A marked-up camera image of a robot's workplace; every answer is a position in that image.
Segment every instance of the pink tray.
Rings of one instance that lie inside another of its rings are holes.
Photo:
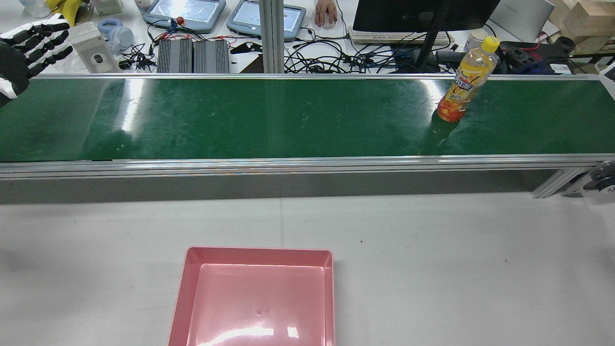
[[[191,247],[169,346],[334,346],[326,250]]]

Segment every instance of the plastic bottle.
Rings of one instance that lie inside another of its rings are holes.
[[[438,115],[442,119],[455,122],[466,113],[468,104],[498,64],[495,54],[498,46],[497,38],[487,36],[480,48],[466,53],[459,64],[453,84],[438,104]]]
[[[46,18],[51,14],[49,6],[45,3],[45,0],[19,0],[19,2],[26,8],[26,11],[34,18]]]
[[[149,9],[152,2],[150,0],[135,0],[135,4],[137,5],[139,11],[145,12]]]

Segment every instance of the keyboard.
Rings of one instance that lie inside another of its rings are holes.
[[[425,36],[417,38],[424,33],[372,33],[369,31],[357,31],[352,27],[348,27],[348,35],[352,43],[356,44],[423,44]],[[454,43],[454,39],[451,37],[451,45]],[[438,33],[435,38],[435,46],[445,46],[448,44],[448,36],[444,31]]]

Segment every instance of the computer mouse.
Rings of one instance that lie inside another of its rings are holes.
[[[332,29],[335,26],[335,21],[333,23],[329,23],[329,11],[325,14],[325,23],[320,27],[323,29]]]

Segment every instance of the tablet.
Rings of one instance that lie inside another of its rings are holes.
[[[185,27],[197,33],[209,33],[226,5],[225,0],[157,0],[143,15],[143,20],[168,28],[169,19],[183,17]]]
[[[290,42],[297,37],[306,9],[284,5],[284,41]],[[241,0],[231,13],[226,26],[236,33],[261,36],[261,14],[257,0]]]

